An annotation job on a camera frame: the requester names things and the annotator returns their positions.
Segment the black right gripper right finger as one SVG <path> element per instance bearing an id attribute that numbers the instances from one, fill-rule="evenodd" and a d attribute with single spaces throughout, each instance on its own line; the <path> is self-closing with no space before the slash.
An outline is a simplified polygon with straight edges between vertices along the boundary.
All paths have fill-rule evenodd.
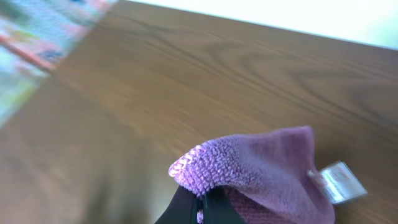
<path id="1" fill-rule="evenodd" d="M 204 224 L 245 224 L 222 187 L 215 187 L 203 196 L 203 215 Z"/>

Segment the purple microfiber cloth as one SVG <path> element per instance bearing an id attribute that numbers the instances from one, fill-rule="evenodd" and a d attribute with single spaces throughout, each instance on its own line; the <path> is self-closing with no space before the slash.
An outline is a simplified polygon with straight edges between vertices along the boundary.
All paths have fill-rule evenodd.
<path id="1" fill-rule="evenodd" d="M 309 171 L 318 172 L 314 134 L 301 126 L 209 140 L 176 160 L 169 176 L 197 196 L 221 186 L 246 223 L 334 223 Z"/>

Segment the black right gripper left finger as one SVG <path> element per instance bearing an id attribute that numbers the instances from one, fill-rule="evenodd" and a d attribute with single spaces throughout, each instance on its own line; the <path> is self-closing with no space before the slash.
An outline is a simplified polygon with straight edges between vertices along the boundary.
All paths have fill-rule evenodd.
<path id="1" fill-rule="evenodd" d="M 197 224 L 197 211 L 197 196 L 179 186 L 169 206 L 155 224 Z"/>

